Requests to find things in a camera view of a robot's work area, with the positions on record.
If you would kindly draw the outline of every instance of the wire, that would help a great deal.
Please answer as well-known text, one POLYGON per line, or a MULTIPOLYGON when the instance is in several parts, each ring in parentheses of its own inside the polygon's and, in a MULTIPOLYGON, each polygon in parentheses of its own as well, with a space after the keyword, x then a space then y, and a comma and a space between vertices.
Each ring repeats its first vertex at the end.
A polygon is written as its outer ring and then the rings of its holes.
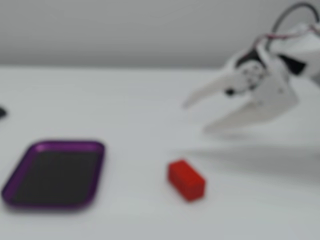
MULTIPOLYGON (((285 10, 281 15, 280 17, 276 20, 275 24, 273 25, 272 27, 272 33, 276 33, 281 24, 283 23, 283 21, 295 10, 297 9, 300 9, 300 8, 307 8, 309 10, 311 10, 311 12, 314 14, 314 19, 317 23, 320 22, 320 15, 319 15, 319 12, 318 10, 316 9, 315 6, 313 6, 311 3, 308 3, 308 2, 298 2, 294 5, 292 5, 291 7, 289 7, 287 10, 285 10)), ((271 47, 271 44, 273 42, 274 38, 268 38, 268 41, 266 43, 266 50, 269 51, 270 50, 270 47, 271 47)))

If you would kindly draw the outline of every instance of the purple tray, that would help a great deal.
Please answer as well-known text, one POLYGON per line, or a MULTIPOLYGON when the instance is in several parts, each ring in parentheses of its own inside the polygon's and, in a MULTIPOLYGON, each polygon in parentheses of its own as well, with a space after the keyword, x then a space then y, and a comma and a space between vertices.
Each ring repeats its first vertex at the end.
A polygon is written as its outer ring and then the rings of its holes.
POLYGON ((96 194, 105 146, 96 141, 42 141, 25 153, 2 190, 11 207, 78 209, 96 194))

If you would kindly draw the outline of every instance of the robotic arm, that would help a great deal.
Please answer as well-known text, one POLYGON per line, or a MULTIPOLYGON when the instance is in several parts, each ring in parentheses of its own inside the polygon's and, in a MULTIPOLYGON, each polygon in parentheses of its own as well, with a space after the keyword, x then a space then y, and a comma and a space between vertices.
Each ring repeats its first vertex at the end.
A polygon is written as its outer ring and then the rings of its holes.
POLYGON ((192 93, 189 108, 204 98, 224 92, 229 97, 249 94, 240 109, 204 128, 205 132, 240 128, 271 121, 294 108, 298 97, 293 76, 312 78, 320 73, 320 24, 301 24, 286 34, 265 34, 249 51, 234 55, 210 84, 192 93), (276 40, 266 47, 263 40, 276 40))

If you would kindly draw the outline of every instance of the table surface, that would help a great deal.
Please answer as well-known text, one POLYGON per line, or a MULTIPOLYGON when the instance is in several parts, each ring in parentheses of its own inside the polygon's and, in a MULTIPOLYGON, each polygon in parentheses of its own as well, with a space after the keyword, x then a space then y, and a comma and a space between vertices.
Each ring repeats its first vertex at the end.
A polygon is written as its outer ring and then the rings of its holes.
POLYGON ((295 80, 301 104, 259 126, 204 135, 246 99, 181 103, 212 70, 0 68, 0 183, 30 144, 99 140, 108 153, 94 203, 74 213, 0 210, 0 239, 320 239, 320 91, 295 80), (186 203, 166 180, 188 161, 207 180, 186 203))

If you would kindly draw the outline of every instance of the red block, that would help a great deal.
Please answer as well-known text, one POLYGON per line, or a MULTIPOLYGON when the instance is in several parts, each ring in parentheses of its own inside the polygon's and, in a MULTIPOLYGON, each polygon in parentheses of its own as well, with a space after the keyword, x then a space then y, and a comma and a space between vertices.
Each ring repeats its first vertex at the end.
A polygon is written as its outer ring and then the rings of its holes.
POLYGON ((205 195, 206 180, 184 159, 169 164, 168 180, 189 202, 205 195))

